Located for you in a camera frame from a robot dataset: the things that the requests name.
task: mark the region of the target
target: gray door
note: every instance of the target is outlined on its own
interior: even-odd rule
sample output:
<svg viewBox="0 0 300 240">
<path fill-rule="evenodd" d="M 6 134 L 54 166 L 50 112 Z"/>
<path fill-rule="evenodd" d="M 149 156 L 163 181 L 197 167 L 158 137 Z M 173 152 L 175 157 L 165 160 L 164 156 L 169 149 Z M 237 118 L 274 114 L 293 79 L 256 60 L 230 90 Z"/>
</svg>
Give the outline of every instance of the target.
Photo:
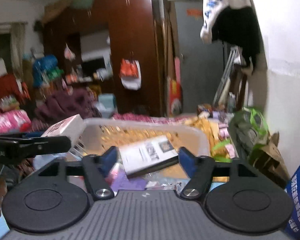
<svg viewBox="0 0 300 240">
<path fill-rule="evenodd" d="M 183 112 L 195 113 L 197 105 L 212 104 L 224 70 L 221 41 L 203 44 L 200 30 L 203 16 L 188 16 L 187 10 L 202 11 L 202 0 L 175 1 L 179 55 L 181 61 L 181 86 Z"/>
</svg>

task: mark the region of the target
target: purple paper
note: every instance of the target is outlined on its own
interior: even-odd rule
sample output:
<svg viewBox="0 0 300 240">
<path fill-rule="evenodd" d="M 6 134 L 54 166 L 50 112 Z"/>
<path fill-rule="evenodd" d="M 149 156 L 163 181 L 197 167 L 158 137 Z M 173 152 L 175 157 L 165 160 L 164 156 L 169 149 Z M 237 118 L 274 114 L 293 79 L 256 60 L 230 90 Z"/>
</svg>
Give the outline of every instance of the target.
<svg viewBox="0 0 300 240">
<path fill-rule="evenodd" d="M 147 181 L 145 179 L 135 178 L 128 179 L 124 170 L 120 170 L 117 178 L 112 182 L 111 189 L 118 191 L 125 190 L 145 190 Z"/>
</svg>

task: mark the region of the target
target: pink bag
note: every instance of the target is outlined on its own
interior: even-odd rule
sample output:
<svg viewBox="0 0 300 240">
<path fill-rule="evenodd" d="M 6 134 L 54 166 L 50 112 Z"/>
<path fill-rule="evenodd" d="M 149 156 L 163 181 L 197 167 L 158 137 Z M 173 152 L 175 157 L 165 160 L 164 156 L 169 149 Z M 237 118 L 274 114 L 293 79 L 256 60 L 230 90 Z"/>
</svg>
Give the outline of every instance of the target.
<svg viewBox="0 0 300 240">
<path fill-rule="evenodd" d="M 0 133 L 12 130 L 19 131 L 24 124 L 31 124 L 31 121 L 24 110 L 13 110 L 0 114 Z"/>
</svg>

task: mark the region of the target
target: beige curtain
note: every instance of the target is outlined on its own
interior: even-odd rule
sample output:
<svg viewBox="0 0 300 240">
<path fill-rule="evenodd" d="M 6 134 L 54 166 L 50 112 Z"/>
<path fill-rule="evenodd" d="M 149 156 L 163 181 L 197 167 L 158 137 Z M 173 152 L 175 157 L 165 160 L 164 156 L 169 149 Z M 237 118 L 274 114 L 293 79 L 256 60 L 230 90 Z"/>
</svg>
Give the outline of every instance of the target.
<svg viewBox="0 0 300 240">
<path fill-rule="evenodd" d="M 23 80 L 22 57 L 25 47 L 25 25 L 23 23 L 11 24 L 11 62 L 16 78 Z"/>
</svg>

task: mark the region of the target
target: window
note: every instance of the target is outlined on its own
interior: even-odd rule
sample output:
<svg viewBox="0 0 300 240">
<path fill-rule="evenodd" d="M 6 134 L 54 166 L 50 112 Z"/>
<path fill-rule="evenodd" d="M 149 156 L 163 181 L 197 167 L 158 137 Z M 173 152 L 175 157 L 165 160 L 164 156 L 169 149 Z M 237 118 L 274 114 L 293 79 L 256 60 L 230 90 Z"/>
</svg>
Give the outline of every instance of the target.
<svg viewBox="0 0 300 240">
<path fill-rule="evenodd" d="M 0 57 L 4 60 L 8 73 L 13 73 L 10 49 L 11 34 L 0 34 Z"/>
</svg>

